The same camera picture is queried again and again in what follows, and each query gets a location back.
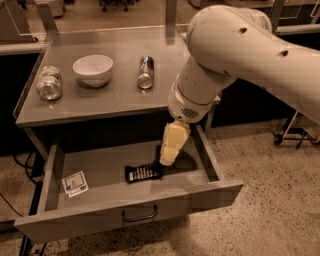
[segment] aluminum can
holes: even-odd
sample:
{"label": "aluminum can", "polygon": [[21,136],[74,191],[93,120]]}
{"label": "aluminum can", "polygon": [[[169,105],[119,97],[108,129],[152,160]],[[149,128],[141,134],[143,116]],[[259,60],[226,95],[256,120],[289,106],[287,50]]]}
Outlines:
{"label": "aluminum can", "polygon": [[60,70],[54,66],[45,66],[39,76],[37,92],[41,99],[57,100],[62,94]]}
{"label": "aluminum can", "polygon": [[150,89],[153,86],[154,60],[150,56],[143,56],[140,59],[140,70],[138,86],[141,89]]}

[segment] bowl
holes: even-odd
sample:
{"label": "bowl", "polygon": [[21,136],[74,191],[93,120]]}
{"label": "bowl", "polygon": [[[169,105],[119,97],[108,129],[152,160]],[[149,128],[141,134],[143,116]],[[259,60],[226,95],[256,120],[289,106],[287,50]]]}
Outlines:
{"label": "bowl", "polygon": [[91,87],[105,85],[112,76],[113,61],[105,55],[89,55],[73,64],[76,79]]}

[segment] floor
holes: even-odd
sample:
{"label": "floor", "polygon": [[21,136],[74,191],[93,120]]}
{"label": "floor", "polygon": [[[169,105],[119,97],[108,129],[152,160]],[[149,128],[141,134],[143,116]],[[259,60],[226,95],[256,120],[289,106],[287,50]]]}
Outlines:
{"label": "floor", "polygon": [[[140,0],[127,13],[122,8],[100,13],[98,2],[88,2],[68,4],[65,15],[56,20],[58,29],[70,31],[73,25],[92,29],[92,24],[107,28],[115,26],[113,19],[119,26],[164,24],[164,1]],[[178,4],[177,23],[187,23],[197,10],[184,0]],[[27,18],[32,11],[33,6],[28,5]],[[145,16],[145,23],[139,20]],[[36,20],[30,24],[35,31]],[[208,140],[224,178],[244,182],[232,206],[50,242],[45,255],[319,255],[319,146],[307,141],[299,150],[294,141],[274,145],[272,132],[283,124],[284,120],[272,120],[211,128]],[[320,127],[304,118],[296,125],[313,136],[320,134]],[[19,159],[23,162],[26,157],[23,154]],[[0,157],[0,192],[22,215],[29,212],[33,190],[24,169],[11,156]],[[2,199],[0,209],[0,221],[18,217]],[[19,232],[1,235],[0,255],[18,255],[21,240]],[[32,253],[41,247],[36,244]]]}

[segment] drawer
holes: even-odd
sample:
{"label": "drawer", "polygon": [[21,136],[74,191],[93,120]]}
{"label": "drawer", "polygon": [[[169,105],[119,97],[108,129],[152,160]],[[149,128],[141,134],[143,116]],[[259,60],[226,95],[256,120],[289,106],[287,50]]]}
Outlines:
{"label": "drawer", "polygon": [[[44,243],[232,205],[243,183],[222,179],[198,125],[192,127],[175,164],[162,168],[161,180],[125,181],[126,165],[159,157],[163,130],[156,118],[149,117],[129,118],[121,126],[117,122],[83,126],[72,135],[68,129],[75,127],[60,129],[46,164],[37,214],[16,219],[15,227],[32,241]],[[111,144],[104,142],[101,130]],[[62,178],[78,171],[84,172],[89,190],[69,198]]]}

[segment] stainless steel table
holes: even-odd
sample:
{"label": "stainless steel table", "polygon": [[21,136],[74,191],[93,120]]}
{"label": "stainless steel table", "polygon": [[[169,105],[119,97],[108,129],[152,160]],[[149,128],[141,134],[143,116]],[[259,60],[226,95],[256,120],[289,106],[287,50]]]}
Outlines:
{"label": "stainless steel table", "polygon": [[[90,54],[107,55],[114,61],[113,79],[103,88],[84,88],[75,80],[73,63]],[[137,88],[139,61],[143,55],[155,60],[154,86],[149,91]],[[183,39],[172,27],[59,34],[52,38],[45,52],[16,124],[25,128],[47,159],[49,147],[39,138],[41,131],[35,127],[166,109],[168,90],[188,56]],[[45,65],[61,70],[63,92],[57,101],[42,101],[36,92],[37,77]]]}

